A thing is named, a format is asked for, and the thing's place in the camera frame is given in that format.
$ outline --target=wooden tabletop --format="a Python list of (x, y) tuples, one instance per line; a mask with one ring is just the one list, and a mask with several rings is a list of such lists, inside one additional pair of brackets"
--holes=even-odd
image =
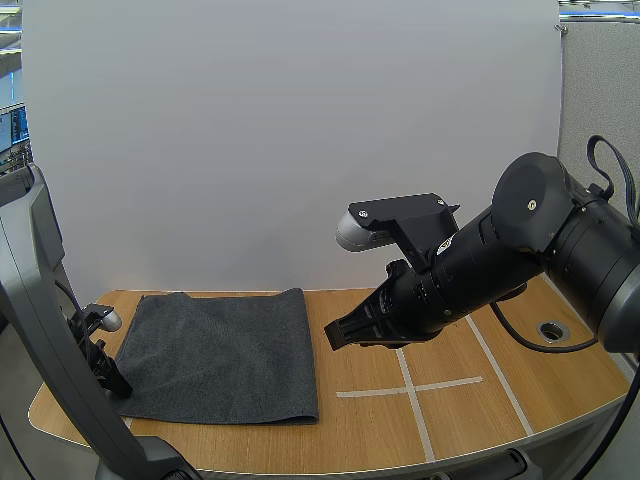
[[(307, 426), (189, 425), (127, 419), (135, 435), (159, 436), (200, 469), (247, 473), (326, 473), (414, 465), (487, 449), (556, 427), (618, 399), (628, 383), (600, 345), (566, 354), (532, 352), (502, 329), (488, 307), (434, 340), (401, 350), (350, 346), (332, 352), (324, 326), (371, 290), (305, 292), (320, 421)], [(113, 291), (123, 327), (98, 331), (115, 357), (140, 297)], [(194, 292), (193, 297), (269, 293)], [(579, 343), (591, 333), (542, 279), (503, 311), (527, 339), (536, 324), (560, 320)], [(86, 444), (46, 386), (29, 410), (32, 425)]]

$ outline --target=cable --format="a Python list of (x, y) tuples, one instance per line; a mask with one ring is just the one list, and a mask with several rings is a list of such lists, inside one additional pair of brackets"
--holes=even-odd
[(0, 415), (0, 425), (2, 425), (2, 430), (4, 430), (4, 434), (7, 436), (7, 440), (9, 440), (9, 443), (11, 444), (11, 448), (13, 448), (13, 453), (15, 453), (16, 457), (18, 457), (18, 460), (20, 460), (20, 464), (22, 465), (22, 468), (24, 468), (24, 471), (27, 472), (27, 475), (29, 475), (29, 478), (31, 480), (36, 480), (36, 478), (31, 473), (31, 470), (29, 470), (29, 467), (27, 467), (27, 464), (24, 463), (24, 460), (22, 459), (22, 455), (20, 455), (20, 452), (18, 451), (18, 447), (16, 447), (16, 444), (13, 443), (13, 438), (11, 438), (11, 435), (9, 434), (9, 430), (7, 430), (7, 426), (4, 424), (4, 420), (2, 420), (2, 415)]
[(82, 333), (84, 335), (84, 353), (87, 357), (87, 363), (90, 363), (90, 355), (89, 355), (89, 330), (87, 329), (87, 322), (84, 319), (84, 313), (82, 313), (82, 309), (76, 300), (76, 297), (73, 296), (73, 293), (69, 291), (67, 287), (65, 287), (62, 283), (56, 280), (56, 287), (63, 291), (63, 293), (69, 297), (71, 303), (73, 303), (73, 307), (76, 309), (76, 315), (80, 319), (80, 323), (82, 323)]
[(618, 164), (620, 165), (620, 169), (622, 170), (622, 175), (624, 176), (624, 183), (626, 187), (626, 200), (627, 200), (627, 216), (629, 217), (629, 222), (631, 222), (631, 234), (633, 238), (637, 241), (640, 241), (640, 223), (638, 222), (638, 214), (640, 213), (640, 204), (636, 205), (636, 184), (633, 180), (633, 174), (631, 173), (631, 169), (627, 164), (627, 161), (624, 159), (622, 154), (618, 151), (616, 147), (614, 147), (611, 142), (609, 142), (602, 135), (593, 135), (589, 138), (587, 142), (587, 160), (593, 167), (595, 171), (597, 171), (600, 175), (607, 179), (609, 185), (607, 189), (602, 193), (602, 198), (605, 200), (609, 200), (613, 195), (613, 182), (611, 181), (611, 177), (596, 163), (595, 149), (598, 142), (604, 142), (607, 146), (613, 151), (616, 156), (616, 160), (618, 160)]
[(542, 345), (538, 345), (537, 343), (530, 342), (526, 338), (522, 337), (516, 331), (516, 329), (511, 326), (496, 302), (491, 302), (489, 305), (491, 306), (491, 310), (493, 310), (493, 313), (498, 318), (498, 321), (504, 327), (507, 333), (511, 335), (516, 342), (518, 342), (523, 347), (527, 347), (529, 350), (534, 350), (536, 352), (542, 353), (571, 353), (577, 352), (578, 350), (584, 350), (585, 348), (598, 343), (598, 339), (596, 337), (593, 337), (591, 340), (588, 340), (584, 343), (578, 343), (577, 345), (571, 345), (568, 347), (545, 347)]
[(627, 396), (624, 397), (624, 402), (622, 402), (622, 406), (620, 407), (620, 410), (618, 410), (618, 413), (616, 414), (616, 418), (613, 419), (613, 423), (609, 427), (609, 430), (607, 430), (607, 433), (605, 434), (604, 438), (602, 439), (600, 444), (596, 447), (595, 451), (591, 454), (587, 462), (582, 466), (580, 471), (576, 473), (575, 477), (573, 477), (573, 480), (582, 480), (587, 475), (587, 473), (591, 471), (591, 469), (596, 464), (596, 462), (600, 460), (600, 457), (602, 457), (602, 454), (605, 452), (607, 447), (611, 444), (613, 437), (615, 437), (616, 434), (618, 433), (618, 430), (620, 430), (620, 427), (622, 426), (624, 419), (627, 417), (629, 410), (631, 410), (631, 407), (633, 406), (633, 402), (636, 399), (636, 396), (638, 395), (639, 389), (640, 389), (640, 370), (637, 370), (636, 374), (633, 376), (633, 382), (631, 382), (631, 387), (629, 387), (629, 392), (627, 393)]

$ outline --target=folded towel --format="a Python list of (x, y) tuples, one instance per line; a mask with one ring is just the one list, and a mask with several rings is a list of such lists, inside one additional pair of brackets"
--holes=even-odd
[(318, 421), (304, 294), (143, 297), (116, 356), (120, 415), (205, 424)]

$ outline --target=white wall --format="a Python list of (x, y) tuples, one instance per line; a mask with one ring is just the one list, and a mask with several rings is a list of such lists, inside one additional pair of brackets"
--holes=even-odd
[(30, 1), (32, 147), (80, 300), (377, 285), (399, 250), (342, 251), (349, 202), (434, 191), (464, 223), (509, 162), (556, 152), (557, 15), (554, 0)]

